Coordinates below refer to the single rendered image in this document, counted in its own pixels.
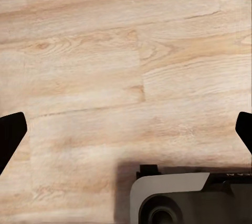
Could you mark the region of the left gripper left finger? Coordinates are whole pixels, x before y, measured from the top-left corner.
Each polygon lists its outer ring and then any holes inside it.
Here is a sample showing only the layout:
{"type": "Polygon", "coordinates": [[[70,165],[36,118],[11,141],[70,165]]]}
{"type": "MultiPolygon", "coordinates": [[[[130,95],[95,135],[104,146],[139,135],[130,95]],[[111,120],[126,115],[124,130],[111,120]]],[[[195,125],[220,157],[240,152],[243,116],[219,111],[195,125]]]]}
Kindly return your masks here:
{"type": "Polygon", "coordinates": [[[23,112],[0,118],[0,175],[27,132],[23,112]]]}

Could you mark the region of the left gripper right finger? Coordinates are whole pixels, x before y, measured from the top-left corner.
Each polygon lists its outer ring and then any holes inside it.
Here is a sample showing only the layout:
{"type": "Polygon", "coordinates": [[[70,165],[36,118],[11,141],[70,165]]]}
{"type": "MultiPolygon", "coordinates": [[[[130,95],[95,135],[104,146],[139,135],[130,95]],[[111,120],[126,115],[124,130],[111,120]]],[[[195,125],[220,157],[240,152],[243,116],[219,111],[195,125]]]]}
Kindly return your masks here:
{"type": "Polygon", "coordinates": [[[235,130],[252,154],[252,114],[241,111],[236,121],[235,130]]]}

